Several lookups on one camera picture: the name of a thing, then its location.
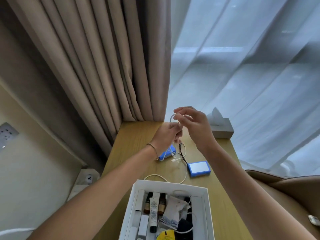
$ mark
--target blue case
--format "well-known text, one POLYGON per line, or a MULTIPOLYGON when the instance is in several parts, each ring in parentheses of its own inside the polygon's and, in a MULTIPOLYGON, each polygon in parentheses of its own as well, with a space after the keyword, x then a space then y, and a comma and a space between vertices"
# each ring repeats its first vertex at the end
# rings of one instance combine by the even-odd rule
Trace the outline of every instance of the blue case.
POLYGON ((170 149, 171 151, 176 154, 176 149, 173 145, 170 145, 170 147, 168 148, 168 150, 166 150, 164 153, 162 153, 159 157, 159 161, 163 161, 165 158, 167 157, 170 157, 171 156, 171 152, 170 152, 170 149))
POLYGON ((211 169, 207 161, 197 161, 188 163, 188 170, 190 173, 190 177, 192 178, 201 175, 208 175, 211 173, 211 169))

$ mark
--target wooden desk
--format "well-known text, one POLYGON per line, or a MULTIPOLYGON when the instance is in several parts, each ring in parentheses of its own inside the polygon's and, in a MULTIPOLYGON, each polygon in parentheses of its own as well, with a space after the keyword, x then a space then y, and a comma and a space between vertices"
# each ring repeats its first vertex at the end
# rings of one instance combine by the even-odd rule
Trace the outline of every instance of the wooden desk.
MULTIPOLYGON (((118 136, 113 145, 109 159, 106 163, 102 176, 109 173, 118 165, 126 161, 130 156, 137 153, 152 139, 161 122, 123 122, 118 136)), ((203 161, 205 158, 197 150, 191 140, 188 130, 184 128, 182 139, 186 145, 187 162, 203 161)), ((229 139, 217 139, 218 143, 231 157, 239 163, 238 157, 229 139)), ((141 179, 150 174, 160 174, 166 180, 179 183, 184 179, 186 168, 182 163, 171 162, 170 160, 154 161, 141 179)), ((149 180, 162 181, 161 178, 152 176, 149 180)), ((250 240, 249 231, 242 222, 237 210, 226 194, 217 177, 211 172, 210 176, 203 176, 190 179, 189 174, 184 184, 208 188, 213 230, 215 240, 250 240)), ((119 202, 118 206, 110 216, 106 224, 95 236, 95 240, 117 240, 119 238, 123 217, 130 196, 129 190, 119 202)))

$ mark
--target thin bracelet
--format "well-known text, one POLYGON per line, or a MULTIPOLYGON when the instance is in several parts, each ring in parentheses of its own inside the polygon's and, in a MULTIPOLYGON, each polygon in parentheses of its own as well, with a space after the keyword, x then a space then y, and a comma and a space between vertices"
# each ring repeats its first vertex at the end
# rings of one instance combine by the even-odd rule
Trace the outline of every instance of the thin bracelet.
POLYGON ((158 157, 158 152, 157 152, 156 148, 155 148, 153 145, 151 145, 150 143, 147 143, 146 145, 149 145, 149 146, 151 146, 151 147, 154 149, 154 151, 155 151, 155 153, 156 153, 156 155, 157 155, 156 160, 158 160, 159 157, 158 157))

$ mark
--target brown leather chair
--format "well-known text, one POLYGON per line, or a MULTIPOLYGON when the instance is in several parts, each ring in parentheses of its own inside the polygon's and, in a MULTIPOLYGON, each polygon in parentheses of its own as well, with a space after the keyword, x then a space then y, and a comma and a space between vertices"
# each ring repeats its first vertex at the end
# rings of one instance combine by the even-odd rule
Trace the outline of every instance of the brown leather chair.
POLYGON ((320 176, 282 178, 254 170, 246 172, 316 239, 320 227, 310 223, 308 215, 320 219, 320 176))

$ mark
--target power outlet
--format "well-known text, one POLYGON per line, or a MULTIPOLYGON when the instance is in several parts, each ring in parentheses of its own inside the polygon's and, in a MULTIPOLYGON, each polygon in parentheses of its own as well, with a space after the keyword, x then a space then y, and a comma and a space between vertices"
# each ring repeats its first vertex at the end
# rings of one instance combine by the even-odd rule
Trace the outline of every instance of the power outlet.
POLYGON ((0 126, 0 151, 19 134, 9 123, 0 126))

